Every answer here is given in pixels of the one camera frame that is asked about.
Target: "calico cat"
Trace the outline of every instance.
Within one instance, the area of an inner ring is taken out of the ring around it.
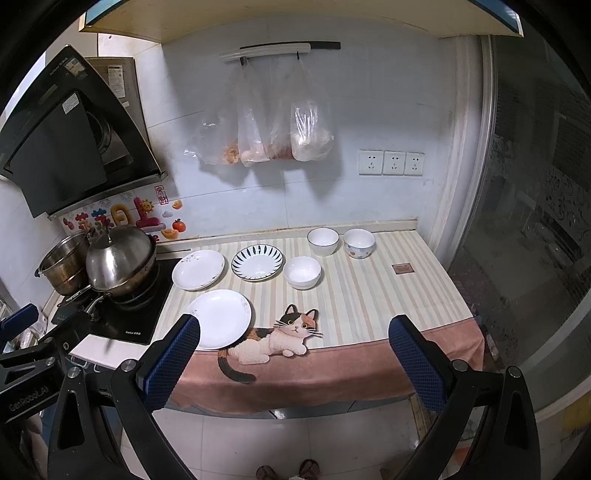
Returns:
[[[307,348],[304,339],[321,336],[316,329],[318,310],[300,313],[295,305],[289,305],[285,314],[273,328],[249,328],[233,345],[217,352],[217,364],[224,375],[235,382],[250,384],[256,381],[251,374],[234,370],[227,357],[235,358],[242,365],[264,364],[270,355],[304,355]]]

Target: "stove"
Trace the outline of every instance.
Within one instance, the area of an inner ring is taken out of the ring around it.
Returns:
[[[104,299],[96,306],[95,320],[90,324],[90,333],[113,340],[149,345],[164,307],[168,292],[173,286],[173,269],[178,258],[156,260],[157,272],[150,287],[150,299],[142,301],[137,310],[127,310],[125,304],[129,299],[116,304]],[[78,310],[84,310],[96,298],[96,292],[88,292],[83,297],[59,307],[52,319],[58,325]]]

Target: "black range hood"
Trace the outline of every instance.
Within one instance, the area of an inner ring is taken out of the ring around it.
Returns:
[[[33,217],[166,177],[119,99],[70,46],[33,81],[0,131],[0,174],[21,188]]]

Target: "slipper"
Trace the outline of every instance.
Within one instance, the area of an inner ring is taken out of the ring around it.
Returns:
[[[256,469],[256,480],[278,480],[275,471],[268,465]]]
[[[307,458],[300,464],[299,476],[317,479],[320,476],[320,465],[318,465],[316,460]]]

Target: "striped rim plate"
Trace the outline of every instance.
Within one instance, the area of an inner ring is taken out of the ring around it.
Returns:
[[[240,250],[232,259],[232,271],[248,281],[266,280],[283,264],[283,254],[271,245],[252,245]]]

